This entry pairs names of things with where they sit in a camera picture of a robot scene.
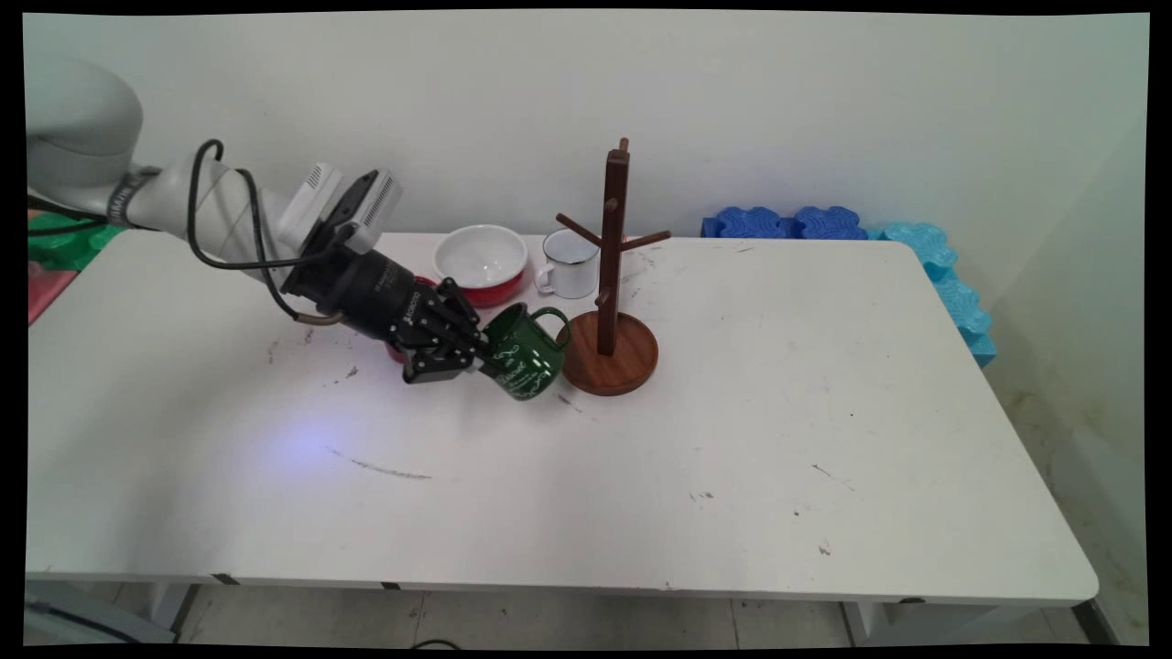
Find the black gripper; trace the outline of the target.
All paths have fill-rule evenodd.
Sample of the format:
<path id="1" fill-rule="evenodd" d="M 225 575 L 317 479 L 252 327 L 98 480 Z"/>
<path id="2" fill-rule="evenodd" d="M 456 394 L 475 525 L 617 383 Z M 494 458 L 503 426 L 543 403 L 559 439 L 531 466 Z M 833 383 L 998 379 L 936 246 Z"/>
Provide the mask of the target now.
<path id="1" fill-rule="evenodd" d="M 334 249 L 322 260 L 289 270 L 282 292 L 309 300 L 321 315 L 340 315 L 342 325 L 367 338 L 402 347 L 406 383 L 502 372 L 502 360 L 482 334 L 481 315 L 452 278 L 425 286 L 376 250 Z"/>

